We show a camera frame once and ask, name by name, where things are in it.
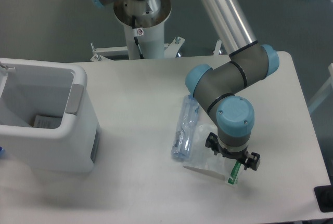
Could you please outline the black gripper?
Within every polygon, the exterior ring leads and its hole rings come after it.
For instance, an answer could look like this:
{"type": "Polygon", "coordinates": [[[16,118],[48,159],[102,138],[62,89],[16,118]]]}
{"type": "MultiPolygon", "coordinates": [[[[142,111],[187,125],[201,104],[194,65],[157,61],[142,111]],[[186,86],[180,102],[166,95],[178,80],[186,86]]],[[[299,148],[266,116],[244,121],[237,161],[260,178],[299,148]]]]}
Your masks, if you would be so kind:
{"type": "Polygon", "coordinates": [[[208,134],[206,138],[205,147],[211,149],[214,155],[222,154],[223,157],[229,159],[240,159],[242,165],[244,165],[244,170],[251,169],[257,171],[260,165],[260,155],[258,153],[249,153],[247,151],[247,143],[241,146],[228,146],[222,141],[218,140],[218,136],[213,132],[208,134]]]}

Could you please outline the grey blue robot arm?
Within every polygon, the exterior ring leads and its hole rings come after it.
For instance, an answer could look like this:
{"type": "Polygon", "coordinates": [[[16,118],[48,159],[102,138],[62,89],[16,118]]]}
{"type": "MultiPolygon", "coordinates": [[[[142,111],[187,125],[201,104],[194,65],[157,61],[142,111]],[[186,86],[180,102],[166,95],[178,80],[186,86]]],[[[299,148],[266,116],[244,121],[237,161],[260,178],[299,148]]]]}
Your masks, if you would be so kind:
{"type": "MultiPolygon", "coordinates": [[[[164,24],[171,14],[170,0],[92,0],[97,7],[113,5],[123,25],[127,56],[131,60],[163,59],[170,45],[164,41],[164,24]]],[[[260,155],[249,152],[254,108],[239,93],[277,71],[279,56],[260,44],[237,0],[201,0],[228,59],[217,66],[199,64],[185,77],[189,93],[214,123],[206,147],[245,169],[257,170],[260,155]]]]}

